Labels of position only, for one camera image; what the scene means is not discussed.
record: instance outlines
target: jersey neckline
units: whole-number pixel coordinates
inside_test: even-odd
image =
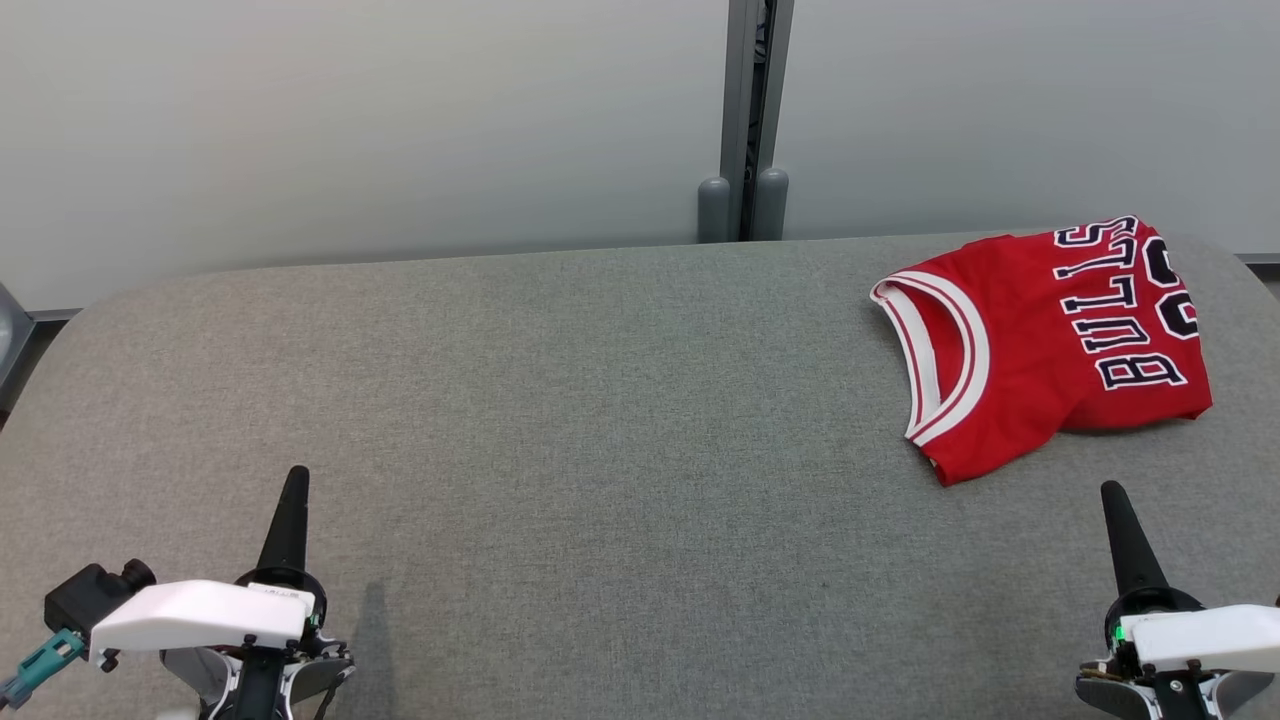
[[[937,300],[960,331],[964,357],[955,387],[942,397],[938,388],[937,356],[929,329],[910,295],[910,287]],[[978,405],[991,372],[991,345],[978,306],[954,282],[920,270],[901,270],[876,283],[874,300],[888,315],[906,356],[911,384],[911,416],[906,438],[924,447],[959,425]]]

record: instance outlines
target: black lettering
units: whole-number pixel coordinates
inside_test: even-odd
[[[1138,306],[1138,293],[1134,291],[1133,275],[1114,277],[1108,284],[1116,288],[1115,295],[1103,295],[1100,297],[1064,297],[1062,311],[1068,315],[1074,315],[1080,310],[1089,310],[1093,307]]]
[[[1124,233],[1133,236],[1138,229],[1138,218],[1125,215],[1105,223],[1089,223],[1074,228],[1066,228],[1053,233],[1053,243],[1059,247],[1088,247],[1102,242],[1107,233]]]
[[[1102,352],[1125,345],[1147,345],[1151,336],[1142,329],[1135,318],[1101,318],[1097,320],[1075,320],[1071,323],[1075,334],[1080,336],[1085,352]]]
[[[1111,255],[1103,255],[1102,258],[1094,258],[1093,260],[1085,260],[1079,265],[1070,265],[1068,268],[1053,268],[1053,277],[1065,281],[1071,275],[1076,275],[1085,270],[1096,270],[1098,268],[1132,268],[1134,256],[1138,254],[1138,241],[1132,234],[1115,233],[1111,242],[1107,243],[1110,250],[1114,250]]]
[[[1102,384],[1110,389],[1132,386],[1187,384],[1187,378],[1167,355],[1120,355],[1103,357],[1093,364],[1102,375]]]

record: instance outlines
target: red basketball jersey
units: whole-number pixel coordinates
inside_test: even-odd
[[[1132,215],[970,242],[893,273],[872,299],[906,355],[906,437],[943,486],[1062,428],[1194,419],[1213,404],[1187,286]]]

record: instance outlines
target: teal connector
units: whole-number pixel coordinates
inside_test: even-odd
[[[18,665],[18,674],[0,684],[0,707],[22,707],[45,680],[70,665],[84,652],[84,641],[70,630],[60,630]]]

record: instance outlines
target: gray fabric surface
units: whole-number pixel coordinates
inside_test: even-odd
[[[973,236],[200,277],[76,318],[0,433],[0,648],[88,561],[248,569],[289,465],[360,671],[335,717],[1100,717],[1098,486],[1171,582],[1280,591],[1280,305],[1171,241],[1217,405],[943,489],[867,299]],[[154,657],[22,711],[187,703]],[[1242,714],[1274,716],[1271,689]]]

